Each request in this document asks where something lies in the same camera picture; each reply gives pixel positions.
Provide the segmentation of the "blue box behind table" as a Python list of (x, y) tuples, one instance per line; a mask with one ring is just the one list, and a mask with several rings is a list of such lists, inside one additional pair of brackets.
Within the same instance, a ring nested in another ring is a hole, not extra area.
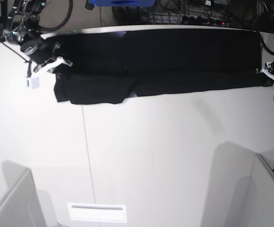
[(91, 3), (98, 7), (128, 6), (152, 7), (156, 0), (92, 0)]

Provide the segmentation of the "black power strip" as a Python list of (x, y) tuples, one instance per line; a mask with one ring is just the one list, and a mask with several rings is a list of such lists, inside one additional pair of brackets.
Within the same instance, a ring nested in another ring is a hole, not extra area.
[(183, 16), (181, 25), (193, 25), (193, 26), (226, 26), (226, 22), (214, 19), (210, 17), (194, 17), (194, 16)]

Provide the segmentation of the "grey partition panel right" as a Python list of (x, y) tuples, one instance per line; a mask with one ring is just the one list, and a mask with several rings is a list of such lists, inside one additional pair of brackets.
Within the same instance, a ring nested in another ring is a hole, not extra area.
[(228, 221), (230, 227), (274, 227), (274, 172), (259, 154), (250, 176), (237, 182)]

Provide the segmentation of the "grey partition panel left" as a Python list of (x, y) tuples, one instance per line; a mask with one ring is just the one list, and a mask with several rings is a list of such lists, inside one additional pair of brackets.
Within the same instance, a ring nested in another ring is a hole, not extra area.
[(42, 208), (30, 168), (4, 161), (7, 191), (0, 199), (0, 227), (45, 227)]

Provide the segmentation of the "grey partition panel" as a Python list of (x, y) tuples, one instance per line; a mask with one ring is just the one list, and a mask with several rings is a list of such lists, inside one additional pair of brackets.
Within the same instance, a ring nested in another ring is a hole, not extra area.
[(230, 227), (274, 227), (274, 172), (259, 154), (250, 176), (237, 182), (228, 221)]
[(42, 208), (30, 168), (4, 161), (7, 191), (0, 199), (0, 227), (45, 227)]

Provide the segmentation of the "black T-shirt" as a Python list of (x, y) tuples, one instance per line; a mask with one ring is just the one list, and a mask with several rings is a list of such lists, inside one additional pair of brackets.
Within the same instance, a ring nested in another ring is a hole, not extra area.
[(253, 31), (153, 29), (57, 35), (51, 44), (72, 62), (54, 73), (58, 102), (119, 104), (130, 95), (156, 96), (267, 87)]

